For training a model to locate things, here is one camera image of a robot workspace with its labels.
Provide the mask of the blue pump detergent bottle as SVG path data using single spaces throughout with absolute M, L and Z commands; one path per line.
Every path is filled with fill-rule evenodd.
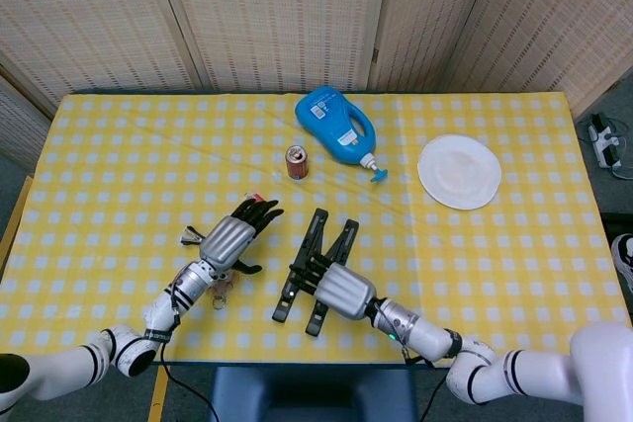
M 299 124 L 338 162 L 371 170 L 373 183 L 388 177 L 374 155 L 376 133 L 370 119 L 341 92 L 322 86 L 295 107 Z

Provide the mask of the black folding laptop stand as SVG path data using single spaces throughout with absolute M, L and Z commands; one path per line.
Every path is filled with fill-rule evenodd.
M 290 266 L 286 281 L 282 287 L 279 300 L 272 313 L 272 320 L 284 323 L 290 314 L 295 298 L 300 291 L 310 291 L 316 288 L 314 280 L 324 273 L 324 267 L 312 264 L 315 254 L 323 259 L 345 266 L 359 229 L 359 223 L 347 219 L 342 231 L 326 253 L 322 253 L 322 242 L 328 212 L 316 209 L 308 226 L 297 256 Z

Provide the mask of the black staple remover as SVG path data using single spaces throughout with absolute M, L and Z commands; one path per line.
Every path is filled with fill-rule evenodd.
M 199 232 L 194 226 L 187 225 L 180 235 L 180 244 L 183 246 L 199 246 L 205 238 L 206 236 Z

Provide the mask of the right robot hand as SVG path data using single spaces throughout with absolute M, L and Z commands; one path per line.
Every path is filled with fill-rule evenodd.
M 314 254 L 303 266 L 290 266 L 291 282 L 316 301 L 350 320 L 361 320 L 377 298 L 375 286 L 346 266 Z

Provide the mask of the black and white shoe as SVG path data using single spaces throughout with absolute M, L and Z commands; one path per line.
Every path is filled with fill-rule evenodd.
M 633 294 L 633 233 L 618 235 L 611 244 L 615 267 Z

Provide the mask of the white paper plate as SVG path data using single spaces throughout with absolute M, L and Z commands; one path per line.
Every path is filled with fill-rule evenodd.
M 478 140 L 442 134 L 420 151 L 417 174 L 437 203 L 458 211 L 485 207 L 496 196 L 502 172 L 497 156 Z

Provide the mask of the yellow checked tablecloth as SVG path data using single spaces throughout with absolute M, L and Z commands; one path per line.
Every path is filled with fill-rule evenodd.
M 47 354 L 127 324 L 198 253 L 187 225 L 208 232 L 247 193 L 284 212 L 243 260 L 226 307 L 202 297 L 166 357 L 174 362 L 391 363 L 398 345 L 366 321 L 330 312 L 306 331 L 299 295 L 271 316 L 316 209 L 330 245 L 356 220 L 348 265 L 379 295 L 490 344 L 565 352 L 599 320 L 627 322 L 624 301 L 566 98 L 560 93 L 354 95 L 373 123 L 382 183 L 333 160 L 298 124 L 295 94 L 97 96 L 63 99 L 0 282 L 0 352 Z M 494 199 L 473 211 L 433 200 L 417 174 L 442 134 L 472 137 L 498 158 Z M 309 174 L 288 176 L 302 146 Z

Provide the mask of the brown plush keychain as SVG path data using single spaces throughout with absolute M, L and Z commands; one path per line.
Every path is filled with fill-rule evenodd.
M 229 271 L 218 277 L 207 290 L 214 310 L 222 310 L 226 307 L 227 298 L 239 282 L 236 271 Z

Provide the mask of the woven folding screen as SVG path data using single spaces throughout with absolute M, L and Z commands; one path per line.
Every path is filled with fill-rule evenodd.
M 633 68 L 633 0 L 0 0 L 0 155 L 77 91 L 562 91 Z

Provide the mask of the white power strip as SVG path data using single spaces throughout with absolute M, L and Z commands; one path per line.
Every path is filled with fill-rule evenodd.
M 610 119 L 603 113 L 592 114 L 588 122 L 589 141 L 598 166 L 603 169 L 619 168 L 619 136 Z

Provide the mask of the red soda can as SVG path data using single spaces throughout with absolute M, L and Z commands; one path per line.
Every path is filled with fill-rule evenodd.
M 309 174 L 309 161 L 306 150 L 300 145 L 291 145 L 285 152 L 287 173 L 293 180 L 302 180 Z

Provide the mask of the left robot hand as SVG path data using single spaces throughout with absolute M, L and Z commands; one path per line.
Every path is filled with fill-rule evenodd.
M 281 215 L 278 201 L 248 198 L 231 214 L 223 217 L 199 245 L 200 259 L 213 269 L 215 275 L 237 271 L 254 275 L 262 271 L 260 265 L 247 265 L 240 260 L 241 254 L 251 242 Z

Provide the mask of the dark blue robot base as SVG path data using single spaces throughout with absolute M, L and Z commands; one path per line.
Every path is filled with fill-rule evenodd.
M 417 422 L 411 372 L 382 365 L 219 367 L 221 422 Z

